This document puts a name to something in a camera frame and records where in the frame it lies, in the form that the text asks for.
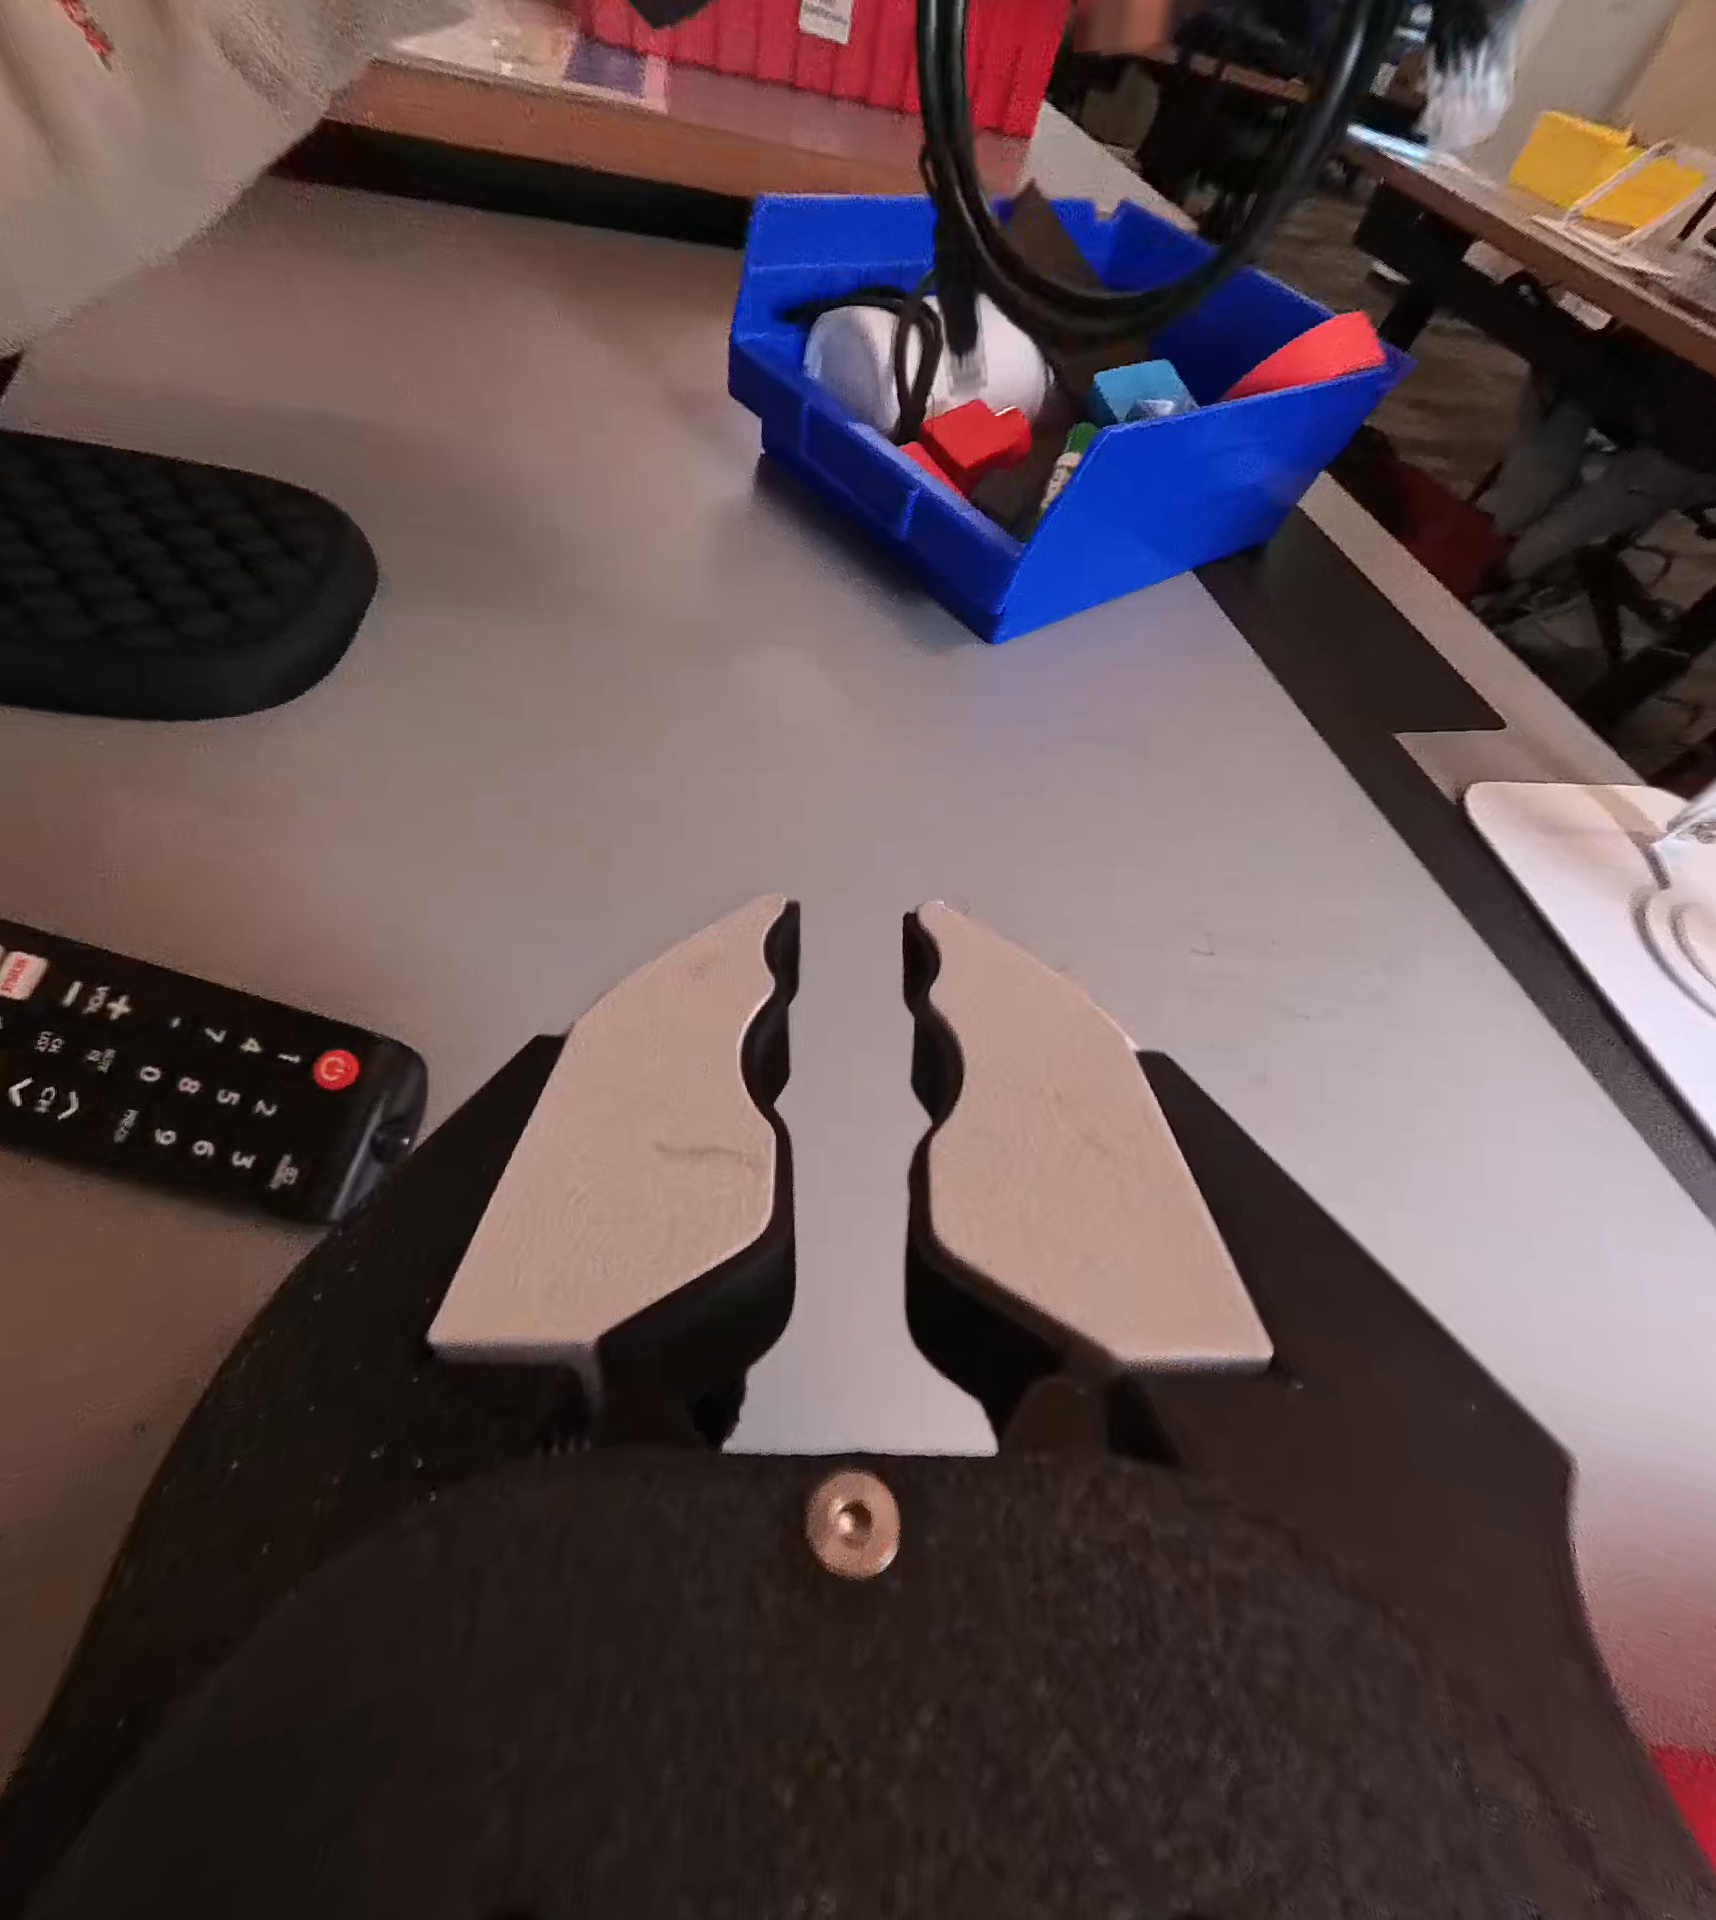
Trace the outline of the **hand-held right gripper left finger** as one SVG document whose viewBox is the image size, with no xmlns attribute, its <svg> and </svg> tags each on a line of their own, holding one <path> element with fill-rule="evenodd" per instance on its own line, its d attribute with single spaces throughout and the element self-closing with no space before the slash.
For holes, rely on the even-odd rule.
<svg viewBox="0 0 1716 1920">
<path fill-rule="evenodd" d="M 618 1336 L 775 1230 L 784 1129 L 751 1044 L 790 1006 L 796 921 L 753 896 L 575 1020 L 433 1315 L 439 1358 L 559 1366 L 603 1396 Z"/>
</svg>

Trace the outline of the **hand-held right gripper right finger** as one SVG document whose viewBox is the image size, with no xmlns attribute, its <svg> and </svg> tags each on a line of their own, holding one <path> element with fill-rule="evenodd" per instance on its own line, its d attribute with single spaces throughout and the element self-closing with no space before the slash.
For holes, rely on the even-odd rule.
<svg viewBox="0 0 1716 1920">
<path fill-rule="evenodd" d="M 1131 1033 L 943 900 L 902 940 L 916 1267 L 1101 1379 L 1267 1372 L 1274 1334 Z"/>
</svg>

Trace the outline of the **black TV remote control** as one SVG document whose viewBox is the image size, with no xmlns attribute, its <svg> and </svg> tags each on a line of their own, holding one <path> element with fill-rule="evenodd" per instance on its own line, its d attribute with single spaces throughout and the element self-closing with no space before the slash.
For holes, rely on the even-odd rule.
<svg viewBox="0 0 1716 1920">
<path fill-rule="evenodd" d="M 427 1104 L 408 1044 L 0 918 L 2 1150 L 330 1227 Z"/>
</svg>

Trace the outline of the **blue plastic bin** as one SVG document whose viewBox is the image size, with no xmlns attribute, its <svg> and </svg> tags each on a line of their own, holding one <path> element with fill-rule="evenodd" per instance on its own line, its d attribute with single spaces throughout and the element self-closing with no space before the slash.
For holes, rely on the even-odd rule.
<svg viewBox="0 0 1716 1920">
<path fill-rule="evenodd" d="M 728 393 L 763 454 L 808 500 L 927 589 L 971 634 L 1005 644 L 1273 539 L 1415 360 L 1262 396 L 1240 375 L 1326 322 L 1295 288 L 1242 268 L 1156 336 L 1201 405 L 1101 429 L 1028 539 L 949 492 L 805 371 L 792 309 L 916 280 L 937 217 L 918 196 L 763 196 L 753 203 L 728 331 Z"/>
</svg>

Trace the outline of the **person's left forearm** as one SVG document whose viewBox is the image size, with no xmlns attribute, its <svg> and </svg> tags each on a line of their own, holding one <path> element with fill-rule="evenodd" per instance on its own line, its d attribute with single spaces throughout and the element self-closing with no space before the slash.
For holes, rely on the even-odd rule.
<svg viewBox="0 0 1716 1920">
<path fill-rule="evenodd" d="M 0 363 L 174 256 L 454 1 L 0 1 Z"/>
</svg>

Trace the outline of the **white round object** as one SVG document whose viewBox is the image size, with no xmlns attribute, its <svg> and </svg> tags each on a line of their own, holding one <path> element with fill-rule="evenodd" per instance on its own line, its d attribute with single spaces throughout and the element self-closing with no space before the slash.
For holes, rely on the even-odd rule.
<svg viewBox="0 0 1716 1920">
<path fill-rule="evenodd" d="M 939 297 L 864 289 L 813 318 L 803 369 L 856 419 L 893 442 L 983 401 L 1038 419 L 1057 375 L 1038 342 L 992 300 L 974 303 L 976 340 L 957 352 Z"/>
</svg>

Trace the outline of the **red block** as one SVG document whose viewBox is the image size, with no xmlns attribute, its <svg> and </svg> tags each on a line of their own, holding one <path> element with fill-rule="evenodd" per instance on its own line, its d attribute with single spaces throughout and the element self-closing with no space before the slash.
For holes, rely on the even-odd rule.
<svg viewBox="0 0 1716 1920">
<path fill-rule="evenodd" d="M 992 477 L 1018 472 L 1034 452 L 1032 419 L 1016 405 L 974 398 L 929 413 L 899 452 L 927 476 L 968 497 Z"/>
</svg>

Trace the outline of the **light blue block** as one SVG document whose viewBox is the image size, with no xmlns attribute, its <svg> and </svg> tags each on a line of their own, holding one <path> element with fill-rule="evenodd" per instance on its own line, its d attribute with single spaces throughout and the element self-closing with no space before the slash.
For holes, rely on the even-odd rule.
<svg viewBox="0 0 1716 1920">
<path fill-rule="evenodd" d="M 1199 405 L 1199 398 L 1167 357 L 1103 367 L 1093 373 L 1087 389 L 1087 415 L 1101 428 L 1178 419 Z"/>
</svg>

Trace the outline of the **red flat disc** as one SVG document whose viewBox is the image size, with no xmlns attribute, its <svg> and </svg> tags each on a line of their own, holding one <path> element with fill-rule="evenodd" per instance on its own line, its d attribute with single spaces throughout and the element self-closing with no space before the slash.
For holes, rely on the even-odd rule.
<svg viewBox="0 0 1716 1920">
<path fill-rule="evenodd" d="M 1222 393 L 1225 401 L 1326 383 L 1385 365 L 1385 342 L 1363 309 L 1343 309 L 1258 360 Z"/>
</svg>

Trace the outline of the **dark brown triangular piece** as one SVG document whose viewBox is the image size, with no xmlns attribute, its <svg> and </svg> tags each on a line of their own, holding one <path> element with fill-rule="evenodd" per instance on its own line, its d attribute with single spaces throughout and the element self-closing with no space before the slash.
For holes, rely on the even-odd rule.
<svg viewBox="0 0 1716 1920">
<path fill-rule="evenodd" d="M 1005 212 L 1005 235 L 1023 259 L 1060 288 L 1104 291 L 1103 275 L 1037 179 L 1026 179 Z"/>
</svg>

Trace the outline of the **wooden office desk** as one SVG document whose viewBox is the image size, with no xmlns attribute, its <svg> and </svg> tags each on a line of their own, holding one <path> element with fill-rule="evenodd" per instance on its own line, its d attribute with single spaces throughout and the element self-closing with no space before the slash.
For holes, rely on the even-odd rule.
<svg viewBox="0 0 1716 1920">
<path fill-rule="evenodd" d="M 1471 252 L 1487 245 L 1550 295 L 1579 297 L 1610 326 L 1716 381 L 1716 261 L 1707 259 L 1678 291 L 1676 281 L 1639 274 L 1547 223 L 1538 201 L 1469 165 L 1408 151 L 1365 128 L 1353 129 L 1341 151 L 1371 179 L 1353 242 L 1403 281 L 1385 326 L 1395 346 L 1410 350 L 1427 323 L 1454 315 L 1519 357 L 1538 352 L 1519 333 L 1502 275 L 1471 261 Z"/>
</svg>

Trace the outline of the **wooden side table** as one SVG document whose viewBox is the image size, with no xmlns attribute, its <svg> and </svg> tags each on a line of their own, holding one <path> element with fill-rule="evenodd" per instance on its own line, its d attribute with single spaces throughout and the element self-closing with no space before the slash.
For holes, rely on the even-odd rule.
<svg viewBox="0 0 1716 1920">
<path fill-rule="evenodd" d="M 561 77 L 378 59 L 327 122 L 742 199 L 924 192 L 915 116 L 689 66 L 655 108 Z"/>
</svg>

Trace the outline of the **large red ribbed crate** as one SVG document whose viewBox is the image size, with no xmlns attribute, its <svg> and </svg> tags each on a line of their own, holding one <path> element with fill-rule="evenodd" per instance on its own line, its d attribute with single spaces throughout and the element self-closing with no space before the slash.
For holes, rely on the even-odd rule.
<svg viewBox="0 0 1716 1920">
<path fill-rule="evenodd" d="M 979 131 L 1037 129 L 1073 5 L 967 4 L 967 98 Z M 676 68 L 915 114 L 916 1 L 576 1 L 588 38 Z"/>
</svg>

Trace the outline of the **yellow box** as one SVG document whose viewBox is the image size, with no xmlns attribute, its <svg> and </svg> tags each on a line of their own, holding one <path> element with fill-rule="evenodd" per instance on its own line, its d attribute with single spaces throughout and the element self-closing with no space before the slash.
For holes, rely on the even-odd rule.
<svg viewBox="0 0 1716 1920">
<path fill-rule="evenodd" d="M 1632 230 L 1665 223 L 1707 189 L 1710 171 L 1668 141 L 1644 146 L 1629 128 L 1545 109 L 1507 182 L 1560 213 Z"/>
</svg>

